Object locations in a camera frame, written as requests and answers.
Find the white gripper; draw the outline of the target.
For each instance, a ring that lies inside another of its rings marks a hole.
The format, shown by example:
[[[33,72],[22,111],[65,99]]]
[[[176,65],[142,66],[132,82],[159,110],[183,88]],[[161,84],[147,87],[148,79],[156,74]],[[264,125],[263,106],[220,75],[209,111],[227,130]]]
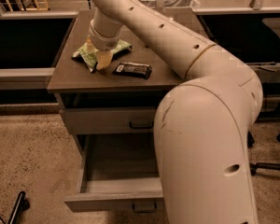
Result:
[[[112,50],[119,42],[121,24],[116,22],[99,23],[91,21],[89,35],[86,39],[88,53],[96,51],[97,70],[106,69],[112,62]]]

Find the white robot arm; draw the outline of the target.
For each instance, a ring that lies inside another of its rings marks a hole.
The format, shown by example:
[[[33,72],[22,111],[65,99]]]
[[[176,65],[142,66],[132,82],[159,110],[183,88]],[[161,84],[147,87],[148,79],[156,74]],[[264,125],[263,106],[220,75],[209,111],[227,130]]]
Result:
[[[138,0],[92,0],[90,36],[110,50],[129,28],[181,78],[155,115],[154,145],[170,224],[259,224],[247,134],[259,77],[221,46]]]

